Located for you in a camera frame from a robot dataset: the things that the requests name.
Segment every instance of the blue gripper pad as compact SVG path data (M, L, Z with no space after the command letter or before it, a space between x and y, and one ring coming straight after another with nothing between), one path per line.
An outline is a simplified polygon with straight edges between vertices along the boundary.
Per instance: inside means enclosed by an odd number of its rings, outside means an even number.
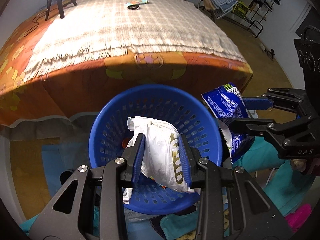
M141 165L142 165L142 160L143 160L143 155L144 155L145 143L146 143L146 137L143 135L141 142L140 142L140 145L139 145L139 149L138 149L136 158L133 162L132 179L131 179L132 183L137 183L139 180L140 170L141 170Z
M273 107L273 101L264 97L242 98L242 100L248 110L267 110L268 108Z
M187 157L186 149L184 147L183 141L181 136L178 138L179 142L179 156L180 156L180 162L182 167L182 173L184 177L184 181L190 187L191 185L191 166Z

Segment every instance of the wall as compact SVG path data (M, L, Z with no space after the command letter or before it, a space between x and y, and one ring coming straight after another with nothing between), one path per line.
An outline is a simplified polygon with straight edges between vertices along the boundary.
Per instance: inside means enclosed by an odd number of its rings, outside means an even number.
M10 0L0 16L0 48L23 21L46 5L47 0Z
M243 0L249 5L251 0ZM309 9L307 0L281 0L281 5L274 5L263 21L263 31L259 39L265 46L275 51L275 57L294 88L304 89L302 68L300 68L293 39L299 38L295 30L306 16Z

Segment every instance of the blue snack bag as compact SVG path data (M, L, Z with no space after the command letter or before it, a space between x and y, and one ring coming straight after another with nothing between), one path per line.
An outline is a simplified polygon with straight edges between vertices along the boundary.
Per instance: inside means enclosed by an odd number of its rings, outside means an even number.
M248 150L254 141L254 137L247 134L233 133L228 127L230 118L250 117L241 94L237 87L230 82L203 93L201 96L217 118L219 129L229 150L231 163L234 163Z

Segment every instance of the teal cloth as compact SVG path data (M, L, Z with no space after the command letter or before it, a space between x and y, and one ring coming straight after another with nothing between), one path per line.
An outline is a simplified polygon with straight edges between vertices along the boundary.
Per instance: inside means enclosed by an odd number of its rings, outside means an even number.
M19 225L20 228L22 229L22 231L25 232L27 236L29 236L30 228L31 228L32 224L36 221L37 217L38 217L38 215L34 216L33 218L30 218L29 220L27 220Z
M248 172L279 168L264 192L283 216L299 206L316 178L293 171L290 160L280 160L277 150L262 137L255 138L251 148L232 165L235 166L242 166Z
M171 214L161 219L160 227L167 240L174 240L195 230L198 216L198 210L183 216Z
M36 221L38 215L34 216L33 218L30 218L29 220L21 223L19 227L23 230L24 233L26 233L27 236L29 236L29 231L33 223ZM93 235L99 236L99 208L94 207L94 214L93 214Z

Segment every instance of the pink cloth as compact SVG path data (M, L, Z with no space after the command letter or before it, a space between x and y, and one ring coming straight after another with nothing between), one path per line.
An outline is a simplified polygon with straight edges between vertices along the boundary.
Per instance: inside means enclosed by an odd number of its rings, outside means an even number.
M285 217L293 232L297 232L311 214L312 209L309 204L299 207L294 213Z

